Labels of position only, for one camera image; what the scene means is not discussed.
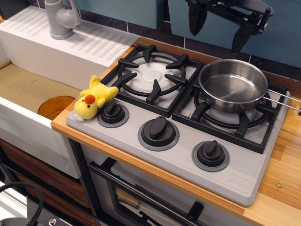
chick's orange beak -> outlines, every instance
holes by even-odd
[[[86,103],[87,105],[90,105],[90,104],[94,103],[95,100],[96,100],[95,96],[93,96],[93,95],[91,95],[91,94],[89,94],[89,95],[87,95],[87,96],[85,97],[85,103]]]

wooden cabinet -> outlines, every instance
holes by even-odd
[[[45,204],[83,226],[97,225],[79,180],[1,139],[0,146],[3,165],[13,170],[20,181],[36,184],[43,192]],[[27,189],[27,192],[38,198],[32,189]]]

plush toy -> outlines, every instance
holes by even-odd
[[[81,91],[82,97],[74,105],[76,112],[75,119],[83,121],[92,119],[99,108],[109,103],[117,94],[117,87],[107,87],[98,81],[98,77],[93,75],[90,79],[89,89]]]

black knob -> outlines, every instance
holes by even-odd
[[[173,125],[165,116],[148,121],[142,131],[141,136],[145,143],[162,147],[170,144],[175,138],[176,132]]]
[[[109,124],[115,124],[123,120],[125,117],[125,112],[122,107],[112,101],[103,108],[101,113],[101,118],[104,122]]]
[[[225,153],[217,141],[208,141],[198,149],[197,158],[205,166],[216,167],[224,162]]]

metal screw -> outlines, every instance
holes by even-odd
[[[55,219],[50,219],[48,224],[49,224],[50,226],[53,226],[53,225],[56,224],[56,220],[55,220]]]
[[[269,6],[269,7],[267,7],[266,9],[265,9],[265,12],[266,13],[270,13],[272,11],[272,7],[271,6]]]
[[[282,187],[283,187],[283,184],[282,184],[282,182],[278,182],[278,183],[276,184],[276,186],[279,187],[279,188],[282,188]]]

